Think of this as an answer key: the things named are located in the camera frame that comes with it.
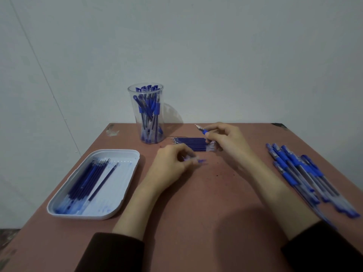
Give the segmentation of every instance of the person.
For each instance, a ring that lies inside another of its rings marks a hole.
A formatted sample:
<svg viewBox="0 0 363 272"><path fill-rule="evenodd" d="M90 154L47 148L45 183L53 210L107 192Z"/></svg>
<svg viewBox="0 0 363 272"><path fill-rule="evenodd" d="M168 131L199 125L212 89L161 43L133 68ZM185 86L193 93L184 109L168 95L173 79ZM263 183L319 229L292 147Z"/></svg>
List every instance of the person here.
<svg viewBox="0 0 363 272"><path fill-rule="evenodd" d="M205 129L207 139L216 141L218 150L227 152L251 175L253 189L289 240L281 250L294 270L362 268L361 253L294 195L252 151L238 127L215 123ZM187 155L193 158L180 161ZM159 149L112 233L93 236L76 271L141 271L143 235L158 197L197 165L194 152L185 144Z"/></svg>

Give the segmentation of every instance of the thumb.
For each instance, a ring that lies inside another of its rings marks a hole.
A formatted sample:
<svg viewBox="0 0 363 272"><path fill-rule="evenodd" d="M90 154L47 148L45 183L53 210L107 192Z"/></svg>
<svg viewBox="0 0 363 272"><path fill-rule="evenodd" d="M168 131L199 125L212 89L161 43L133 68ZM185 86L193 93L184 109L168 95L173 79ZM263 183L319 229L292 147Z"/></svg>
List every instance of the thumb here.
<svg viewBox="0 0 363 272"><path fill-rule="evenodd" d="M219 134L219 133L216 133L216 132L206 132L205 136L209 140L214 140L214 141L217 141L219 143L220 140L222 139L222 137L225 136L225 135L224 134Z"/></svg>
<svg viewBox="0 0 363 272"><path fill-rule="evenodd" d="M185 170L188 170L189 168L192 168L194 165L198 165L198 158L193 157L191 159L185 160L182 162L182 165L184 166Z"/></svg>

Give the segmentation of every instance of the clear plastic cup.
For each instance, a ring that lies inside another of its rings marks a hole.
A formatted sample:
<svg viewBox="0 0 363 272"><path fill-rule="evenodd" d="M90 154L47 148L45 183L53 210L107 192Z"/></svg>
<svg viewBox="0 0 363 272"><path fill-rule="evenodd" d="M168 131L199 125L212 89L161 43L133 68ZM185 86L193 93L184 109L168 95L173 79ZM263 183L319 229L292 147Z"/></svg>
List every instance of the clear plastic cup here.
<svg viewBox="0 0 363 272"><path fill-rule="evenodd" d="M163 88L158 83L139 83L127 88L142 142L155 144L164 140Z"/></svg>

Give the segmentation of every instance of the sleeve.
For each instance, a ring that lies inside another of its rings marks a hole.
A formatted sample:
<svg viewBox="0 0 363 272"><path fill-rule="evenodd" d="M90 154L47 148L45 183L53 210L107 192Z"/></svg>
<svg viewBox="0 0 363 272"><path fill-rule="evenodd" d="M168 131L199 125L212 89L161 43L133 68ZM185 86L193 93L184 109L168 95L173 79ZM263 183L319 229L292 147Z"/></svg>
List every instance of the sleeve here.
<svg viewBox="0 0 363 272"><path fill-rule="evenodd" d="M361 253L325 222L306 229L281 251L295 271L353 271L363 267Z"/></svg>
<svg viewBox="0 0 363 272"><path fill-rule="evenodd" d="M138 239L113 233L96 233L75 271L141 271L143 255L144 243Z"/></svg>

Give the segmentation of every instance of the white tray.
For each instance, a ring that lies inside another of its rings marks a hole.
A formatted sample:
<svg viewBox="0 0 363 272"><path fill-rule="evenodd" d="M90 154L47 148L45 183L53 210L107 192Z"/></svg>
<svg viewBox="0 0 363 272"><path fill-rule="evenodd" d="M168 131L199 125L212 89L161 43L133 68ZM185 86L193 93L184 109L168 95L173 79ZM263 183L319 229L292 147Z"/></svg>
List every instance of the white tray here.
<svg viewBox="0 0 363 272"><path fill-rule="evenodd" d="M52 216L70 219L101 220L110 218L121 208L123 199L125 198L126 192L129 188L129 184L134 176L139 158L140 153L135 150L103 149L94 151L79 165L77 169L75 169L67 181L49 201L47 206L48 213ZM110 161L88 197L92 195L93 191L96 190L110 170L117 163L119 163L119 165L82 214L57 214L56 209L60 206L77 179L94 159L110 159Z"/></svg>

